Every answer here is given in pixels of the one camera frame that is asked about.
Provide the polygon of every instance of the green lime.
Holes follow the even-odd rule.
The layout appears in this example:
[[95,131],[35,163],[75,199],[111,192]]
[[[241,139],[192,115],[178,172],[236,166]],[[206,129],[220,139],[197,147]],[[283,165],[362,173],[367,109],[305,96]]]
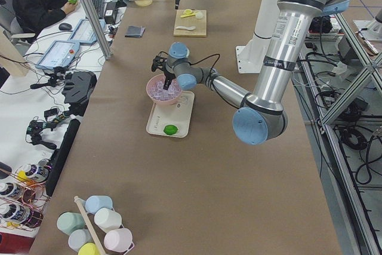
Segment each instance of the green lime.
[[176,134],[177,131],[178,131],[178,128],[177,126],[175,125],[167,125],[164,129],[163,129],[164,133],[169,135],[169,136],[172,136],[173,134]]

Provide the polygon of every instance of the wooden cutting board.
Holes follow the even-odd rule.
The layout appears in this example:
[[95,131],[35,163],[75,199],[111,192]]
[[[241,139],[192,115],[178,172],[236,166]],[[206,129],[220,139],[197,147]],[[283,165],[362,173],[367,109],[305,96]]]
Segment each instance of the wooden cutting board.
[[[203,13],[202,19],[196,19],[195,16],[180,18],[184,9],[177,10],[174,25],[174,36],[178,37],[207,37],[207,10],[196,10]],[[177,26],[196,26],[193,31],[175,29]]]

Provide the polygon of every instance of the white bottle cap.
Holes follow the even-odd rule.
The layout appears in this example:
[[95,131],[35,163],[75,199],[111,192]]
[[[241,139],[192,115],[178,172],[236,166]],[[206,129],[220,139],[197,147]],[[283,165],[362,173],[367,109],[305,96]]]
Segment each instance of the white bottle cap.
[[9,204],[0,205],[0,214],[4,215],[10,210]]
[[0,192],[6,191],[8,189],[8,185],[4,182],[0,183]]
[[32,166],[30,164],[25,164],[21,169],[27,173],[32,169]]

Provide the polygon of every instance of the computer mouse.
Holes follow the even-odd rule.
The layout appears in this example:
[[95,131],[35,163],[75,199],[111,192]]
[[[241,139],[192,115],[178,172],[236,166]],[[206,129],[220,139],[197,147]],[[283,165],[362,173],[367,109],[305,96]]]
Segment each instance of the computer mouse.
[[72,25],[70,25],[69,23],[61,23],[58,26],[58,29],[60,29],[61,31],[72,30]]

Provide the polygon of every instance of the wooden handle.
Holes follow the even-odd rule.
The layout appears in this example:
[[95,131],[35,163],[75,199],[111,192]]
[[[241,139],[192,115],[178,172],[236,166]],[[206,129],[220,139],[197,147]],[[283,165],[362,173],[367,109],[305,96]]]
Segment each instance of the wooden handle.
[[78,196],[74,196],[74,202],[77,204],[79,212],[81,213],[82,218],[84,219],[85,224],[88,227],[90,235],[91,235],[91,237],[95,243],[95,246],[97,246],[98,252],[100,253],[100,255],[106,255],[106,252],[103,249],[101,241],[98,239],[96,231],[94,230],[93,225],[91,224],[91,221],[90,221],[88,215],[86,214],[85,208],[84,208],[84,206],[82,206],[80,198]]

